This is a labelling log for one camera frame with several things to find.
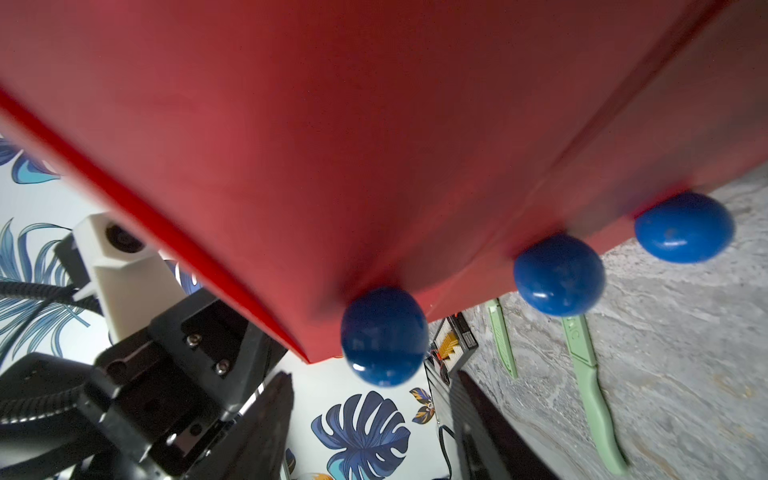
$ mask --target light green knife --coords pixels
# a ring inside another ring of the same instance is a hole
[[[509,375],[513,379],[517,379],[518,368],[515,365],[515,358],[512,356],[512,345],[509,343],[509,333],[504,321],[502,305],[498,302],[498,298],[494,298],[485,302],[485,308],[488,309],[488,315],[491,317],[491,327],[493,327],[493,338],[496,339],[498,356],[502,359]]]
[[[624,475],[627,473],[627,463],[616,444],[614,423],[598,384],[598,361],[587,330],[587,319],[584,315],[563,317],[563,328],[594,445],[608,471],[614,475]]]

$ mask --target screw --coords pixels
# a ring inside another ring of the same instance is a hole
[[[189,335],[187,337],[187,345],[189,346],[198,346],[202,341],[203,341],[203,336],[200,335],[199,333],[193,333],[192,335]]]
[[[230,361],[227,359],[221,360],[216,364],[216,374],[224,375],[230,371]]]

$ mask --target blue knob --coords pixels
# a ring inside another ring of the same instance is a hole
[[[605,270],[600,257],[579,239],[560,234],[530,247],[515,260],[520,295],[554,316],[581,315],[600,299]]]
[[[427,321],[419,304],[399,288],[361,296],[344,312],[341,347],[353,371],[377,386],[400,385],[426,356]]]
[[[707,195],[686,192],[651,208],[634,222],[648,253],[673,263],[698,263],[725,250],[736,225],[728,210]]]

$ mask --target wire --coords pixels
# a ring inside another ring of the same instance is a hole
[[[18,298],[23,300],[52,300],[62,305],[76,306],[101,315],[98,300],[89,296],[82,300],[73,300],[68,286],[47,285],[45,283],[27,283],[0,281],[0,297]]]
[[[448,458],[448,452],[445,450],[445,440],[442,437],[443,431],[448,432],[448,434],[453,437],[453,439],[456,439],[456,435],[454,435],[453,430],[448,428],[446,425],[440,425],[440,428],[437,431],[437,436],[440,439],[440,449],[442,450],[442,457],[445,458],[445,463],[448,465],[448,478],[436,478],[435,480],[451,480],[451,477],[453,477],[453,468],[451,468],[451,460]]]
[[[46,419],[72,410],[78,404],[82,385],[27,399],[0,400],[0,425]]]
[[[72,293],[74,293],[75,290],[77,289],[78,288],[74,285],[58,287],[53,292],[53,294],[51,294],[48,298],[40,302],[37,308],[32,310],[32,313],[27,315],[27,318],[25,318],[24,321],[18,327],[16,327],[16,330],[14,330],[13,333],[9,335],[10,341],[8,340],[5,341],[5,349],[3,349],[2,352],[0,352],[0,366],[2,366],[2,364],[5,362],[5,357],[8,356],[8,352],[11,351],[11,349],[13,348],[13,345],[16,343],[18,338],[27,329],[29,324],[32,323],[32,321],[35,318],[37,318],[38,315],[40,315],[40,312],[42,312],[46,306],[50,305],[57,299],[60,299],[60,298],[66,299],[68,297],[71,297]]]

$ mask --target red edge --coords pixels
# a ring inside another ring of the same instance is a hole
[[[79,173],[82,180],[90,185],[91,191],[106,200],[108,204],[120,207],[145,233],[159,240],[185,264],[194,266],[196,273],[207,286],[232,304],[247,319],[264,329],[286,348],[293,351],[305,362],[310,362],[305,352],[291,335],[285,332],[263,304],[224,267],[199,247],[183,231],[176,228],[166,217],[159,214],[150,204],[123,186],[85,155],[59,137],[36,116],[11,98],[0,85],[0,121],[13,133],[39,149],[47,159],[66,170]]]

